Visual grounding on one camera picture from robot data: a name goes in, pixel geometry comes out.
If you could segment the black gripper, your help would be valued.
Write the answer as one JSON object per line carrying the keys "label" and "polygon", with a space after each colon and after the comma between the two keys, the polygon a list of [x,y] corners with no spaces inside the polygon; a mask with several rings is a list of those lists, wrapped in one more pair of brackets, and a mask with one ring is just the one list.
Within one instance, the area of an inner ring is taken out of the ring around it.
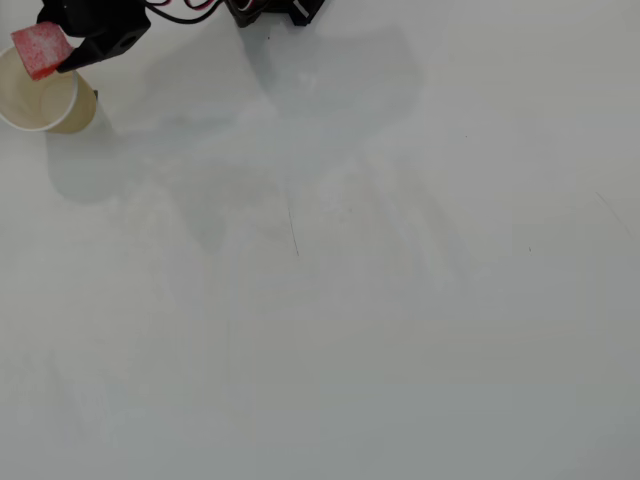
{"label": "black gripper", "polygon": [[67,73],[119,55],[129,50],[151,27],[145,7],[139,1],[43,0],[38,22],[62,25],[82,43],[58,65]]}

